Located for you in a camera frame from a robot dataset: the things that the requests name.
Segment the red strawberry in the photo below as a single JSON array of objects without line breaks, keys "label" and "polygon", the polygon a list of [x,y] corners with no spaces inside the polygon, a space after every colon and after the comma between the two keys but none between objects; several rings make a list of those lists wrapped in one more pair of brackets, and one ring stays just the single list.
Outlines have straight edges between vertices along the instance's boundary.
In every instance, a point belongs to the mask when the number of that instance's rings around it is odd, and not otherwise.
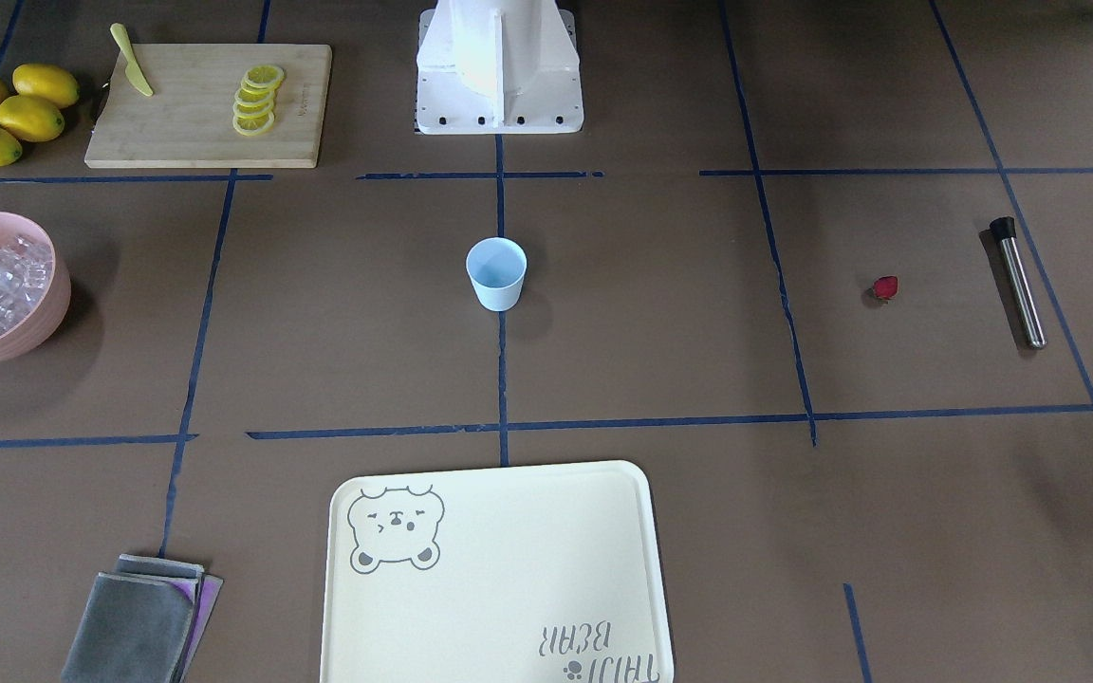
[{"label": "red strawberry", "polygon": [[871,294],[878,302],[889,303],[898,297],[898,276],[879,276],[872,284]]}]

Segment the light blue plastic cup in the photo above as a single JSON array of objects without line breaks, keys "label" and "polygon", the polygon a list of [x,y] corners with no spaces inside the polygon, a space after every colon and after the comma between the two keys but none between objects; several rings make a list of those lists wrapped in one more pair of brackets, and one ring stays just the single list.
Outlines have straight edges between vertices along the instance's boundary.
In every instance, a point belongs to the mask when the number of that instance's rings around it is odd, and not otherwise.
[{"label": "light blue plastic cup", "polygon": [[519,302],[528,256],[516,242],[503,237],[477,242],[465,267],[477,302],[489,311],[505,313]]}]

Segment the cream bear serving tray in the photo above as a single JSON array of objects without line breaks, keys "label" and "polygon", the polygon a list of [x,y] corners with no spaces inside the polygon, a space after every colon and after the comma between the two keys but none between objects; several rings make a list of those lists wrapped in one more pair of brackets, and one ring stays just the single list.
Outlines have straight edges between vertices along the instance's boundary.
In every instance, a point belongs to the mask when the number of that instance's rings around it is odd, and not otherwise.
[{"label": "cream bear serving tray", "polygon": [[329,509],[322,682],[673,682],[626,461],[355,476]]}]

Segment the lemon slices row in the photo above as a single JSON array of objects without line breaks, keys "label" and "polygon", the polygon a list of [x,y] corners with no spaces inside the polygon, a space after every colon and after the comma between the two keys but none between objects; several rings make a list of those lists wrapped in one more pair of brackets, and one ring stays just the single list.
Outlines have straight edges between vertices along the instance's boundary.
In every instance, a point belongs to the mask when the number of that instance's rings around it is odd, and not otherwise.
[{"label": "lemon slices row", "polygon": [[252,64],[232,101],[232,128],[238,136],[262,136],[277,125],[277,94],[285,82],[280,64]]}]

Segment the purple folded cloth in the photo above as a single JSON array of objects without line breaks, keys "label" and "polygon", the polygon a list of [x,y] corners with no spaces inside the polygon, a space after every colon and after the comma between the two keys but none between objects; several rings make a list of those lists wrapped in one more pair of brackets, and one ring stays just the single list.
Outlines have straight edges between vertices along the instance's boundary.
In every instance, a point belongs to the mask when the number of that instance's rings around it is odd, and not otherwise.
[{"label": "purple folded cloth", "polygon": [[203,639],[210,619],[212,619],[222,582],[224,580],[212,574],[201,576],[199,591],[196,594],[192,628],[188,637],[185,657],[183,657],[181,669],[179,669],[176,682],[185,682],[188,671],[191,669],[195,653],[198,652],[200,641]]}]

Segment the wooden cutting board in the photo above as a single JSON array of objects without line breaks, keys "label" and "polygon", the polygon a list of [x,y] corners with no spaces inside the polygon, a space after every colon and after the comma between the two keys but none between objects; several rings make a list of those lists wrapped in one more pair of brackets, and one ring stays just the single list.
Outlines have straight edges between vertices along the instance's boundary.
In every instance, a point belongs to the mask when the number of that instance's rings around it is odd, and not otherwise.
[{"label": "wooden cutting board", "polygon": [[[155,90],[139,94],[122,57],[85,153],[92,169],[313,168],[320,158],[333,52],[328,45],[136,44]],[[261,136],[232,125],[235,91],[252,64],[286,71],[277,121]]]}]

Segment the steel muddler black tip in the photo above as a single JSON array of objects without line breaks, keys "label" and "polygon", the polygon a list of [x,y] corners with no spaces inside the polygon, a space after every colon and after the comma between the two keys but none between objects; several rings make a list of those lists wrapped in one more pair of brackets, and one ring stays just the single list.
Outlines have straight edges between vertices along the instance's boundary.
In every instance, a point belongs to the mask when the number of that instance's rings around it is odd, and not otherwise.
[{"label": "steel muddler black tip", "polygon": [[990,233],[996,243],[999,256],[1007,272],[1008,285],[1016,306],[1021,329],[1023,329],[1029,348],[1045,349],[1047,337],[1044,325],[1041,323],[1035,297],[1029,288],[1029,276],[1018,247],[1016,220],[1013,216],[1002,216],[990,222]]}]

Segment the yellow plastic knife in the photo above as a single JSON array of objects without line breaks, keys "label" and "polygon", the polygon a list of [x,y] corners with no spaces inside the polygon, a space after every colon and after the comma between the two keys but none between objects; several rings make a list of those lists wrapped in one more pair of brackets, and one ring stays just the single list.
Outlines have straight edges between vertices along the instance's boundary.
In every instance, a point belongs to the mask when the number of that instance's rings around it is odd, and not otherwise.
[{"label": "yellow plastic knife", "polygon": [[130,38],[129,30],[121,23],[113,23],[110,36],[118,45],[119,52],[124,58],[124,74],[127,82],[143,97],[155,95],[155,89],[148,82],[146,74],[139,64],[138,52],[136,52],[133,40]]}]

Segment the grey folded cloth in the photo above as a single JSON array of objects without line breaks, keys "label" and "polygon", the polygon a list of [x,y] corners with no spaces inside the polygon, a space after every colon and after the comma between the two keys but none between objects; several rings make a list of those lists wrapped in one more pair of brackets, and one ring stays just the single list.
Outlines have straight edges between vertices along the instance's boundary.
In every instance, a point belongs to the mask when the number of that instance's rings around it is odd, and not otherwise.
[{"label": "grey folded cloth", "polygon": [[199,563],[119,555],[96,576],[62,682],[181,682],[204,578]]}]

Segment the yellow lemon middle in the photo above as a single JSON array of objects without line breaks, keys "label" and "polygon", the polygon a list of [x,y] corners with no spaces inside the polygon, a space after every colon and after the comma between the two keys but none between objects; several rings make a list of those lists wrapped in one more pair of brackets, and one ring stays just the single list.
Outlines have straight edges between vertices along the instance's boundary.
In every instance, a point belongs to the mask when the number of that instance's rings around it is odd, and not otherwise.
[{"label": "yellow lemon middle", "polygon": [[0,103],[0,126],[22,141],[52,141],[64,133],[64,113],[42,97],[9,96]]}]

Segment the pink bowl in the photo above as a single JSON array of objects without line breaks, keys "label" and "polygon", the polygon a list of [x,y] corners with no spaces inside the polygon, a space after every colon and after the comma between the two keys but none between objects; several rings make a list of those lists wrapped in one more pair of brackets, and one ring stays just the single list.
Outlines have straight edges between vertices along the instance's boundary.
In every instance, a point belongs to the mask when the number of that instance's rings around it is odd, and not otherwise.
[{"label": "pink bowl", "polygon": [[55,275],[43,295],[39,306],[31,311],[17,327],[0,337],[0,361],[14,360],[30,350],[43,344],[56,332],[58,325],[64,320],[70,298],[72,298],[72,280],[64,258],[57,252],[49,234],[35,222],[12,212],[0,212],[0,245],[13,242],[14,236],[24,234],[34,242],[51,247],[55,255]]}]

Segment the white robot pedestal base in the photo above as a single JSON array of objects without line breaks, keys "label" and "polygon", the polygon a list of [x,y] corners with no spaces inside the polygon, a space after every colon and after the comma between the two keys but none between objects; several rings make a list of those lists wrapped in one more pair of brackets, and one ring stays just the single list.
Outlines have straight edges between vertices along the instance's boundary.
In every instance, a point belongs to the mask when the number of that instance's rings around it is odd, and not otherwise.
[{"label": "white robot pedestal base", "polygon": [[581,131],[574,16],[555,1],[438,1],[419,16],[414,125],[424,136]]}]

